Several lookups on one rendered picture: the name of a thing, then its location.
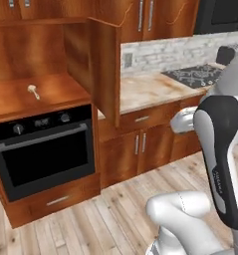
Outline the wooden base cabinet door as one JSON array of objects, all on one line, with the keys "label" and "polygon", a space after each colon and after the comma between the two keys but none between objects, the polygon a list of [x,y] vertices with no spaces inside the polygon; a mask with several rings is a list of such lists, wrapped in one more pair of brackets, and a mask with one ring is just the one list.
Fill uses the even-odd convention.
[{"label": "wooden base cabinet door", "polygon": [[138,154],[134,154],[138,131],[100,143],[101,188],[130,179],[137,174]]},{"label": "wooden base cabinet door", "polygon": [[194,131],[176,134],[173,140],[170,161],[176,161],[200,150],[200,143]]},{"label": "wooden base cabinet door", "polygon": [[[142,135],[144,132],[146,132],[146,145],[145,152],[142,153]],[[141,131],[140,138],[138,174],[169,163],[174,139],[174,133],[169,125],[145,128]]]}]

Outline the open wooden cabinet door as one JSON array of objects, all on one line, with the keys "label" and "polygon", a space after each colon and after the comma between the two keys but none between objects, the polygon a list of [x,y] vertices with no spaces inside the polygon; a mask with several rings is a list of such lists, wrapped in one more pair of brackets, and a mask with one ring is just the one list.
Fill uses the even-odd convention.
[{"label": "open wooden cabinet door", "polygon": [[97,19],[87,21],[91,94],[96,107],[119,126],[120,26]]}]

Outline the black built-in oven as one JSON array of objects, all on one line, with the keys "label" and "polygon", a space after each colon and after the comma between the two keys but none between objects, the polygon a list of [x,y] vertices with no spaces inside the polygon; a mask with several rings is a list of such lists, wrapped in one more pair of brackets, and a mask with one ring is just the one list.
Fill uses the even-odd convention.
[{"label": "black built-in oven", "polygon": [[[60,121],[67,113],[71,120]],[[76,127],[86,124],[88,129],[64,137],[0,151],[0,178],[9,201],[16,201],[57,185],[77,180],[95,172],[90,105],[0,123],[0,141],[41,130]],[[22,134],[13,126],[22,125]]]}]

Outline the black microwave oven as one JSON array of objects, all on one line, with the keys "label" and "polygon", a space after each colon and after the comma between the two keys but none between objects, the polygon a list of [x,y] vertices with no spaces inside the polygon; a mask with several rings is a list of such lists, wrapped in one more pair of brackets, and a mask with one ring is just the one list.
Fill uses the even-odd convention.
[{"label": "black microwave oven", "polygon": [[238,0],[199,0],[194,34],[238,31]]}]

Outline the black hob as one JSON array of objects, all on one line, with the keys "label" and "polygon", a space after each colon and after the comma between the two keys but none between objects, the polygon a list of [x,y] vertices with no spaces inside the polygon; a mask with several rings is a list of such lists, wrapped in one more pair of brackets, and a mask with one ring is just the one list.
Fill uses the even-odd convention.
[{"label": "black hob", "polygon": [[213,86],[221,73],[220,68],[208,64],[163,72],[164,75],[191,89]]}]

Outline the grey wall socket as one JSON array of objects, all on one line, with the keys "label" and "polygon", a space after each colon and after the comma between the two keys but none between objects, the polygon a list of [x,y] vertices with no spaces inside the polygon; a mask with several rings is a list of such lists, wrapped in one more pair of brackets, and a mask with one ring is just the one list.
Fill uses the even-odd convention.
[{"label": "grey wall socket", "polygon": [[125,53],[123,55],[124,67],[129,68],[132,66],[132,53]]}]

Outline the small white utensil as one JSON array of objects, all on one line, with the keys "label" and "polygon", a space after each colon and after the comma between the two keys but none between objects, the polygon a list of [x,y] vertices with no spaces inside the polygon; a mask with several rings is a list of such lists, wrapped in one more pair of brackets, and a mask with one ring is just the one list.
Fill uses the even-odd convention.
[{"label": "small white utensil", "polygon": [[35,96],[35,98],[36,98],[37,100],[40,100],[40,96],[39,96],[38,93],[36,92],[36,89],[37,89],[37,87],[36,87],[35,85],[29,85],[29,86],[28,86],[28,92],[33,93],[34,96]]}]

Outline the open wooden cabinet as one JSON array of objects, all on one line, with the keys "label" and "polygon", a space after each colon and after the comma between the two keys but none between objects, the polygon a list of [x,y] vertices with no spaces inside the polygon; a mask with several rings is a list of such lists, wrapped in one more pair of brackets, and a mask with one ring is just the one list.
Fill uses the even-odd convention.
[{"label": "open wooden cabinet", "polygon": [[60,25],[0,24],[0,123],[90,102],[67,72]]}]

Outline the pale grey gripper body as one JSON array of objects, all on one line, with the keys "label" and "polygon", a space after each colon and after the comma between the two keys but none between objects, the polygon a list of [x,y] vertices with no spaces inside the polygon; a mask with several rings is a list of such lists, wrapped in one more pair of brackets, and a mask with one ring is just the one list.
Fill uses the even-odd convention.
[{"label": "pale grey gripper body", "polygon": [[187,107],[180,110],[170,121],[174,133],[185,133],[194,130],[193,116],[197,107]]}]

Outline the black rounded object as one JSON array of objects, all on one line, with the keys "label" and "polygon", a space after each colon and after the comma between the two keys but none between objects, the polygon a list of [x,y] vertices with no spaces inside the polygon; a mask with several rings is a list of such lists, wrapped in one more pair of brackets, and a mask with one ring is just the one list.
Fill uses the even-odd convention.
[{"label": "black rounded object", "polygon": [[236,51],[232,46],[221,46],[217,51],[216,62],[227,66],[235,57]]}]

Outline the wooden wall cabinet door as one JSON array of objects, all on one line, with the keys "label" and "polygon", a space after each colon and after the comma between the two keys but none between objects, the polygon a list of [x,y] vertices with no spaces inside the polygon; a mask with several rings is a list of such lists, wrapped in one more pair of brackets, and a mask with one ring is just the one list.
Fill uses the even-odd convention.
[{"label": "wooden wall cabinet door", "polygon": [[13,21],[21,18],[19,1],[14,0],[14,7],[9,7],[8,0],[0,0],[0,21]]},{"label": "wooden wall cabinet door", "polygon": [[121,26],[121,41],[130,43],[142,39],[137,31],[139,0],[96,0],[95,17]]},{"label": "wooden wall cabinet door", "polygon": [[30,0],[30,7],[25,7],[24,0],[19,0],[23,19],[53,19],[91,17],[96,0]]},{"label": "wooden wall cabinet door", "polygon": [[146,1],[143,39],[157,40],[193,35],[199,0],[154,0],[151,31],[148,28],[149,2]]}]

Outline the wooden drawer under oven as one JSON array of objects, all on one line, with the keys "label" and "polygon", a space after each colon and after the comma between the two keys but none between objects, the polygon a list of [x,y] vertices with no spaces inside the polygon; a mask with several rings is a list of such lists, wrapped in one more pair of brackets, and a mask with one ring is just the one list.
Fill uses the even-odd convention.
[{"label": "wooden drawer under oven", "polygon": [[[51,213],[60,211],[101,193],[98,173],[58,185],[15,202],[8,202],[5,211],[13,228],[20,227]],[[46,206],[46,203],[67,196],[65,201]]]}]

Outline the wooden counter drawer front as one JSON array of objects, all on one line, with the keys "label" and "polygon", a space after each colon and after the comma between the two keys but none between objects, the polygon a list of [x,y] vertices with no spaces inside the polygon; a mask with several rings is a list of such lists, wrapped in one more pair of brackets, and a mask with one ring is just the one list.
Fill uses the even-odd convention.
[{"label": "wooden counter drawer front", "polygon": [[[124,129],[140,129],[168,124],[178,112],[179,105],[180,102],[172,102],[121,115],[119,126]],[[149,116],[149,119],[139,123],[134,121],[144,116]]]},{"label": "wooden counter drawer front", "polygon": [[189,107],[197,107],[200,103],[202,95],[183,99],[180,103],[180,108],[185,109]]}]

